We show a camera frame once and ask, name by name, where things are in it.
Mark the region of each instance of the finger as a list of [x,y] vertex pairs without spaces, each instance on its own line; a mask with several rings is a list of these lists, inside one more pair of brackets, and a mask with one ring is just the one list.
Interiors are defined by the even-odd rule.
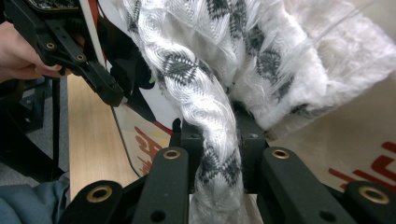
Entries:
[[21,66],[23,66],[23,62],[28,63],[33,63],[37,67],[42,67],[43,69],[47,70],[53,70],[56,71],[57,69],[61,69],[60,67],[57,67],[56,65],[46,65],[43,63],[41,60],[40,56],[35,52],[35,49],[30,46],[30,44],[21,36],[15,29],[12,28],[12,41],[15,41],[13,43],[13,48],[9,49],[8,51],[10,54],[17,59],[17,62],[21,62]]
[[40,73],[35,71],[34,65],[29,65],[20,69],[3,68],[1,71],[9,77],[16,79],[36,79],[42,77]]
[[61,77],[61,74],[59,74],[58,71],[53,69],[46,69],[43,67],[36,67],[35,72],[47,77]]
[[59,64],[55,64],[53,66],[47,66],[47,65],[41,66],[40,65],[40,66],[37,66],[37,68],[40,68],[43,71],[52,71],[52,72],[59,72],[62,69],[62,67]]

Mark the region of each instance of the white fabric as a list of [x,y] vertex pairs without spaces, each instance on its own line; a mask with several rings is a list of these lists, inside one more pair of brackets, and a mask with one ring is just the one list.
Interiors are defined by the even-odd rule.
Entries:
[[275,139],[395,69],[396,48],[344,1],[115,1],[163,94],[203,132],[191,223],[249,223],[236,124],[241,101]]

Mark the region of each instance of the wooden surface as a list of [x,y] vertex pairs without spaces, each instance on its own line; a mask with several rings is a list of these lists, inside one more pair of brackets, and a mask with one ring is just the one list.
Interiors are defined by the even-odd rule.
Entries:
[[67,78],[70,194],[97,180],[126,186],[137,179],[128,161],[111,107],[82,77]]

